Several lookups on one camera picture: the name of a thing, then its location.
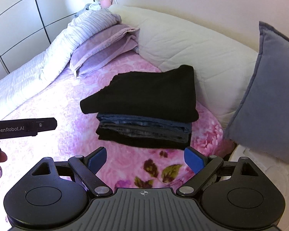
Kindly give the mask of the black garment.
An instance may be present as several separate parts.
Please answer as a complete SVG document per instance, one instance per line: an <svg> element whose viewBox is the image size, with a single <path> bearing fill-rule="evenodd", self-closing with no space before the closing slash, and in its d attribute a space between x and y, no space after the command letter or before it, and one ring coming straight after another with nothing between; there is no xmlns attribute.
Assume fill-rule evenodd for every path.
<svg viewBox="0 0 289 231"><path fill-rule="evenodd" d="M117 74L108 86L81 100L82 113L123 114L181 123L197 121L194 69L189 65L164 73Z"/></svg>

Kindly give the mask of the pink rose bed blanket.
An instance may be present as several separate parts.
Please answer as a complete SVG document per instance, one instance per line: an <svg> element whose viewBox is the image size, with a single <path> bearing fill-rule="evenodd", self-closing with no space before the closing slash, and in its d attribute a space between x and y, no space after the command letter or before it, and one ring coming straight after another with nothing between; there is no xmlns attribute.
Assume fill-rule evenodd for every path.
<svg viewBox="0 0 289 231"><path fill-rule="evenodd" d="M224 156L231 150L233 144L222 139L222 126L200 103L195 109L198 119L188 123L113 111L82 112L82 99L107 87L119 74L135 73L160 75L159 69L133 51L121 54L98 70L86 71L81 77L65 68L45 90L7 116L8 120L53 117L57 128L36 137L0 142L0 148L8 156L0 180L0 230L10 228L3 206L5 194L43 157L66 161L103 146L107 161L97 175L111 189L176 189L193 176L184 162L185 144L205 156Z"/></svg>

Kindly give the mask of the grey striped rolled duvet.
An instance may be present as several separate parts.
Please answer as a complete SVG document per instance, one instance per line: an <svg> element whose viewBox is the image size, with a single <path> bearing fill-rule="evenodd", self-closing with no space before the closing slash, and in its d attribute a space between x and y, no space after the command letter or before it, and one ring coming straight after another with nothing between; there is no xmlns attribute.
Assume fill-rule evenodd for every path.
<svg viewBox="0 0 289 231"><path fill-rule="evenodd" d="M0 120L50 85L82 43L121 21L108 9L87 10L72 19L45 51L0 80Z"/></svg>

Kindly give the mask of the folded dark jeans stack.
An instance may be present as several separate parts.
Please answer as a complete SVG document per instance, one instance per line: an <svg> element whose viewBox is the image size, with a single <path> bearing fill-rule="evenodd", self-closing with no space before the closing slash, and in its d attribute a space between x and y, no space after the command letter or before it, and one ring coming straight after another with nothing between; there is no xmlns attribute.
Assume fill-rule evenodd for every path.
<svg viewBox="0 0 289 231"><path fill-rule="evenodd" d="M164 119L98 113L100 140L138 148L180 149L190 146L192 124Z"/></svg>

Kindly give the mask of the grey-blue cushion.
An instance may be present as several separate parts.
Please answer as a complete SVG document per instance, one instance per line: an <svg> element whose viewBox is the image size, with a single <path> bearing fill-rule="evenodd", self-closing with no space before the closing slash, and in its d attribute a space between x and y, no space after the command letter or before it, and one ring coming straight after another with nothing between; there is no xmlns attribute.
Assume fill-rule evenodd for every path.
<svg viewBox="0 0 289 231"><path fill-rule="evenodd" d="M224 138L289 163L289 38L262 21L259 31L255 68Z"/></svg>

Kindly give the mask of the cream quilted headboard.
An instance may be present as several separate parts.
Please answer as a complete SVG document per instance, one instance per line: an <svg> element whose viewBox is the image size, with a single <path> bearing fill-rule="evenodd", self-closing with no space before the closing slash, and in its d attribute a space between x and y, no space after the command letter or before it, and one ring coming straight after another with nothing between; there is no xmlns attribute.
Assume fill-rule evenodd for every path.
<svg viewBox="0 0 289 231"><path fill-rule="evenodd" d="M194 68L196 99L226 127L254 71L258 53L214 30L149 9L112 5L122 23L139 28L137 53L160 71Z"/></svg>

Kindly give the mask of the white wardrobe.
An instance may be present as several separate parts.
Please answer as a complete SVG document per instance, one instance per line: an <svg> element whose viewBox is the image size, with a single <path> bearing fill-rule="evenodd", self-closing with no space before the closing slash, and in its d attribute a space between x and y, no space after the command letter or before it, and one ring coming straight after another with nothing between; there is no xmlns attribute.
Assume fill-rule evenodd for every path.
<svg viewBox="0 0 289 231"><path fill-rule="evenodd" d="M94 0L0 0L0 80L47 49Z"/></svg>

